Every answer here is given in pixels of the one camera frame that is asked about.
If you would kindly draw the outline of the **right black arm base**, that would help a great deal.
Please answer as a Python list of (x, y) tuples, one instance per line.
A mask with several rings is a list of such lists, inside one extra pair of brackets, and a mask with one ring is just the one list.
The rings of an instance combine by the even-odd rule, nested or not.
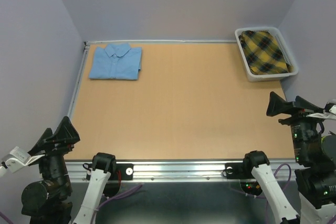
[(226, 163), (222, 175), (227, 179), (251, 178), (251, 174), (248, 173), (242, 162)]

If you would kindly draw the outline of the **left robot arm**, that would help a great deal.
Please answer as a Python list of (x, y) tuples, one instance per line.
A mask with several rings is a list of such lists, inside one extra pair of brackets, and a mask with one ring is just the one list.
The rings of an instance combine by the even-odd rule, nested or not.
[(80, 141), (79, 133), (68, 116), (64, 116), (55, 131), (47, 128), (37, 143), (28, 151), (38, 165), (40, 181), (28, 184), (21, 195), (23, 215), (30, 223), (69, 223), (72, 203), (67, 198), (72, 193), (64, 155), (71, 152)]

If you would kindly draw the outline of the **light blue long sleeve shirt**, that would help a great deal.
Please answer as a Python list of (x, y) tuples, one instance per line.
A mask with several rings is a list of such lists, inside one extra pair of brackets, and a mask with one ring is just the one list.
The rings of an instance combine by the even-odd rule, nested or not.
[(138, 80), (142, 48), (129, 43), (97, 47), (89, 78), (92, 80)]

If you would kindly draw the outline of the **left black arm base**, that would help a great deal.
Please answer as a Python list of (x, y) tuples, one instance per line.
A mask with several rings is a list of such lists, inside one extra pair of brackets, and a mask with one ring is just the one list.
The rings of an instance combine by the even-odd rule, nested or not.
[[(90, 180), (92, 164), (83, 163), (82, 167), (86, 170), (86, 180)], [(116, 172), (110, 176), (109, 181), (132, 180), (133, 168), (134, 165), (131, 163), (117, 163)]]

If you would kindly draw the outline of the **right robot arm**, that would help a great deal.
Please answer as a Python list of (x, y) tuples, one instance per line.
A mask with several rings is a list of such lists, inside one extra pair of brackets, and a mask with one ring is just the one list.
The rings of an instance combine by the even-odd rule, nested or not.
[(245, 155), (241, 170), (260, 185), (276, 223), (335, 223), (335, 133), (324, 135), (324, 121), (335, 120), (335, 100), (320, 108), (300, 96), (288, 102), (275, 92), (269, 96), (267, 116), (287, 114), (278, 122), (291, 129), (301, 209), (289, 203), (262, 151)]

